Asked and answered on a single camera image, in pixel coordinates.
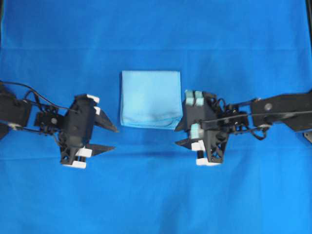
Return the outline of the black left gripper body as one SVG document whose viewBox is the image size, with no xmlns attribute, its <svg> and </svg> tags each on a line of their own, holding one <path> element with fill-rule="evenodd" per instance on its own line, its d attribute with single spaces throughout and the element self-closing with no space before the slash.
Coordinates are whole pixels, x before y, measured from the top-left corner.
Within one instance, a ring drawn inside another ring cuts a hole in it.
<svg viewBox="0 0 312 234">
<path fill-rule="evenodd" d="M 64 116 L 63 127 L 58 135 L 60 163 L 63 166 L 86 168 L 86 159 L 93 153 L 87 144 L 92 136 L 95 117 L 100 112 L 98 103 L 99 98 L 90 94 L 75 96 Z"/>
</svg>

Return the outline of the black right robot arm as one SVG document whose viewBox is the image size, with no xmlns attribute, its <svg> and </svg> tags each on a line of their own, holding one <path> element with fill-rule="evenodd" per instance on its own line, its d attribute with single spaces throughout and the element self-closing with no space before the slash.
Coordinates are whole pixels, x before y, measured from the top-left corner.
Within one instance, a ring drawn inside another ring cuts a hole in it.
<svg viewBox="0 0 312 234">
<path fill-rule="evenodd" d="M 188 136 L 176 145 L 195 151 L 198 166 L 223 163 L 231 134 L 250 133 L 264 140 L 275 123 L 302 132 L 308 142 L 312 140 L 311 92 L 227 104 L 215 94 L 187 90 L 182 107 L 183 117 L 175 131 L 184 131 Z"/>
</svg>

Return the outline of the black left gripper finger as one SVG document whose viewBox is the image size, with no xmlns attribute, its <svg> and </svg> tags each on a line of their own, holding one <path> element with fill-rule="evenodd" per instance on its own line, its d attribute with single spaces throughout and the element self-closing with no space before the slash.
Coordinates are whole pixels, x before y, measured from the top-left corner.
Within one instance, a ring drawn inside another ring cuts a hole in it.
<svg viewBox="0 0 312 234">
<path fill-rule="evenodd" d="M 91 156 L 96 156 L 104 152 L 108 152 L 108 151 L 115 149 L 114 146 L 104 146 L 104 145 L 98 145 L 98 144 L 86 144 L 85 148 L 92 150 Z"/>
<path fill-rule="evenodd" d="M 118 133 L 116 126 L 110 121 L 104 111 L 96 108 L 95 125 L 103 129 Z"/>
</svg>

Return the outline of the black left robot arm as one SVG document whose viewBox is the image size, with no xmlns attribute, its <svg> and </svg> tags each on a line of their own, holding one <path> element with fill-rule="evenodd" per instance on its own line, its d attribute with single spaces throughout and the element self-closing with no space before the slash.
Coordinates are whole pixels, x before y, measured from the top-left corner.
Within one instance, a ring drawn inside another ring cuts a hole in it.
<svg viewBox="0 0 312 234">
<path fill-rule="evenodd" d="M 91 144 L 94 126 L 118 132 L 105 112 L 98 106 L 100 99 L 90 94 L 74 97 L 66 114 L 62 108 L 46 100 L 32 87 L 24 98 L 19 99 L 0 83 L 0 137 L 4 138 L 10 130 L 25 131 L 52 136 L 59 146 L 60 163 L 66 167 L 86 168 L 86 160 L 114 149 L 113 146 Z"/>
</svg>

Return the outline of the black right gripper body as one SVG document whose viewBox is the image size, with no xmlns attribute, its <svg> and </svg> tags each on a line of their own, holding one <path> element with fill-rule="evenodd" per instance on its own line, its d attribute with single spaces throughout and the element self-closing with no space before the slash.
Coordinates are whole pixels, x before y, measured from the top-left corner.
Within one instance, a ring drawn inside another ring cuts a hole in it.
<svg viewBox="0 0 312 234">
<path fill-rule="evenodd" d="M 187 138 L 200 139 L 204 151 L 197 153 L 197 166 L 216 166 L 223 163 L 224 151 L 229 134 L 222 129 L 218 118 L 224 114 L 226 102 L 215 94 L 186 90 L 183 102 L 183 116 L 193 118 Z"/>
</svg>

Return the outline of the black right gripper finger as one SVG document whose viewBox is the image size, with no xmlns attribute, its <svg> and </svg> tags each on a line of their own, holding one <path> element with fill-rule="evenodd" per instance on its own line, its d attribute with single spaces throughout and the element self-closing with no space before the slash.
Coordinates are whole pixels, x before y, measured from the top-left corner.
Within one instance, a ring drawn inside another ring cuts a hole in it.
<svg viewBox="0 0 312 234">
<path fill-rule="evenodd" d="M 175 132 L 189 131 L 193 123 L 193 118 L 189 116 L 183 116 L 178 125 L 175 128 Z"/>
<path fill-rule="evenodd" d="M 200 139 L 183 139 L 175 142 L 176 145 L 185 147 L 192 151 L 204 151 L 203 142 Z"/>
</svg>

